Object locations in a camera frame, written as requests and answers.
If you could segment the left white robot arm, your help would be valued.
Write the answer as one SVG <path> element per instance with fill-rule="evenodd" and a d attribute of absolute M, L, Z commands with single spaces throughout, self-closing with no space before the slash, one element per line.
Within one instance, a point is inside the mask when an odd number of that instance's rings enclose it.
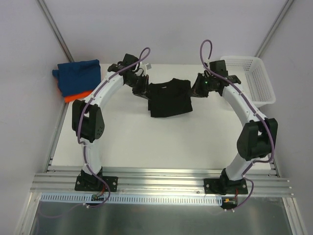
<path fill-rule="evenodd" d="M 98 175 L 102 171 L 98 140 L 105 130 L 104 107 L 124 84 L 132 87 L 144 77 L 145 73 L 137 75 L 137 72 L 146 58 L 125 54 L 123 61 L 108 67 L 105 78 L 90 95 L 72 104 L 72 129 L 82 147 L 82 172 L 88 175 L 86 185 L 92 190 L 100 189 L 103 184 L 102 177 Z"/>

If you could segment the black t shirt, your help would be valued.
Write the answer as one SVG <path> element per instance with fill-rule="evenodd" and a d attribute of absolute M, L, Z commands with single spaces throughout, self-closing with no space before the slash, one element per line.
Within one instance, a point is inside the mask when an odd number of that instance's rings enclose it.
<path fill-rule="evenodd" d="M 193 111 L 189 91 L 191 82 L 173 78 L 149 85 L 148 110 L 153 118 L 167 118 Z"/>

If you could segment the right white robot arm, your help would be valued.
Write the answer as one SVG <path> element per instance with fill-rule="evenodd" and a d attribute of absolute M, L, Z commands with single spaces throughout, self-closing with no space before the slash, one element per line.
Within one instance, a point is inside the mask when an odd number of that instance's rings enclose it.
<path fill-rule="evenodd" d="M 204 68 L 204 72 L 198 73 L 190 95 L 204 98 L 210 92 L 217 92 L 232 107 L 243 127 L 236 143 L 237 155 L 219 178 L 204 180 L 205 191 L 220 195 L 247 194 L 245 174 L 253 164 L 267 163 L 265 157 L 273 155 L 278 122 L 267 118 L 252 103 L 240 79 L 228 74 L 224 60 L 205 63 Z"/>

